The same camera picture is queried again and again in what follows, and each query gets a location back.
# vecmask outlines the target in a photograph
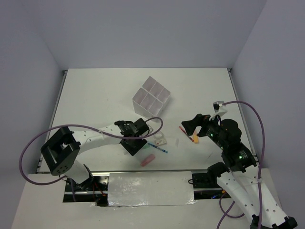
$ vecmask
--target pink eraser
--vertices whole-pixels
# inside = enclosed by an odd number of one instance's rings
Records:
[[[144,167],[147,164],[151,163],[154,159],[155,159],[155,155],[154,154],[150,154],[147,158],[145,158],[142,162],[141,162],[141,166]]]

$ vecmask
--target orange marker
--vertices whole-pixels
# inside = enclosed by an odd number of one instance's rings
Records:
[[[190,136],[187,135],[186,131],[183,130],[183,128],[182,128],[181,126],[179,126],[179,128],[182,130],[182,132],[183,132],[192,142],[194,142],[194,140],[193,140]]]
[[[198,144],[199,143],[199,138],[197,136],[197,131],[195,130],[194,133],[193,133],[193,138],[194,138],[194,143],[195,144]]]

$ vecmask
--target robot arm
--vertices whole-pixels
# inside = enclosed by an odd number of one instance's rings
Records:
[[[201,130],[199,137],[208,136],[222,149],[223,163],[216,163],[208,168],[208,174],[220,187],[233,198],[246,215],[250,228],[257,228],[259,215],[259,192],[257,183],[262,187],[264,229],[293,229],[297,223],[293,217],[288,217],[271,195],[263,180],[257,179],[258,164],[251,151],[241,143],[241,130],[238,123],[232,119],[219,122],[217,116],[226,113],[223,101],[213,104],[216,113],[212,116],[198,114],[193,120],[184,121],[182,125],[188,135],[192,135],[196,127]]]
[[[86,190],[93,183],[93,176],[88,167],[76,160],[76,157],[90,149],[105,145],[121,144],[132,156],[146,143],[145,139],[126,140],[102,133],[106,132],[121,137],[139,137],[149,131],[143,119],[136,122],[118,121],[99,128],[96,131],[71,131],[68,127],[60,128],[41,148],[41,152],[53,176],[66,175]]]

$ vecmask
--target white wall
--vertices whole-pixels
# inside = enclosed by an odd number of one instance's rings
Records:
[[[61,83],[61,71],[22,4],[0,3],[0,228],[10,228],[25,181],[19,174],[22,148],[48,127]],[[24,160],[34,172],[43,139]]]
[[[305,228],[305,1],[268,0],[233,67],[240,99],[257,108],[266,130],[264,167],[271,170],[285,212]],[[256,150],[261,129],[246,120]]]
[[[232,67],[266,0],[22,0],[62,69]]]

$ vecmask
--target transparent box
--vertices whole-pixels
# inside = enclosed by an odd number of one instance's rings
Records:
[[[145,118],[160,116],[170,95],[169,90],[150,76],[132,98],[134,111]]]

